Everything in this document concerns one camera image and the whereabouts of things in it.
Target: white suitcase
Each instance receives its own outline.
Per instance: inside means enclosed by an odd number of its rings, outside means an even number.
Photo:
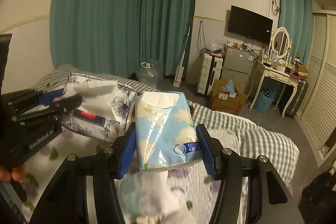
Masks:
[[[197,83],[197,92],[209,95],[212,90],[215,79],[221,76],[223,59],[211,56],[209,54],[202,54],[201,73]]]

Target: metal screw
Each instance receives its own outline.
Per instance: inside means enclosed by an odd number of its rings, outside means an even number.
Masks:
[[[103,152],[105,154],[111,154],[113,152],[113,148],[110,147],[110,146],[109,147],[105,147],[104,150],[103,150]]]
[[[77,158],[77,156],[75,155],[75,154],[70,154],[68,157],[67,157],[67,159],[69,160],[69,161],[73,161],[73,160],[75,160]]]
[[[232,154],[232,150],[230,148],[224,148],[222,151],[225,155],[231,155]]]
[[[259,157],[259,160],[261,161],[261,162],[267,162],[268,161],[268,158],[266,157],[266,156],[260,156]]]

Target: tissue package label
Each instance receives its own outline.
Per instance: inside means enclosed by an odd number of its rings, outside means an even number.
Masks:
[[[199,142],[184,143],[186,153],[194,152],[201,149]]]
[[[219,99],[222,99],[222,100],[226,100],[227,97],[228,97],[228,95],[225,94],[225,93],[220,93],[219,96],[218,96],[218,98],[219,98]]]
[[[104,117],[100,117],[100,116],[95,115],[93,113],[83,111],[83,110],[79,110],[79,109],[75,109],[73,111],[73,116],[77,117],[81,120],[96,124],[98,126],[103,126],[104,123],[105,123],[105,118]]]

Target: hand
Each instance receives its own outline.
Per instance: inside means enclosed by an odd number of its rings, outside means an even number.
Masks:
[[[10,181],[11,178],[13,178],[13,180],[18,181],[19,183],[23,183],[26,180],[25,165],[14,167],[12,169],[12,172],[9,173],[6,168],[0,165],[0,181]]]

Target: curtain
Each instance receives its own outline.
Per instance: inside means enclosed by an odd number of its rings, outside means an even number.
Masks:
[[[290,56],[294,60],[298,53],[300,61],[307,65],[313,32],[312,0],[280,1],[279,26],[287,29],[292,40]]]
[[[54,66],[128,77],[140,58],[138,0],[51,0]]]
[[[160,59],[164,75],[174,75],[194,15],[195,0],[139,0],[138,8],[142,61]]]

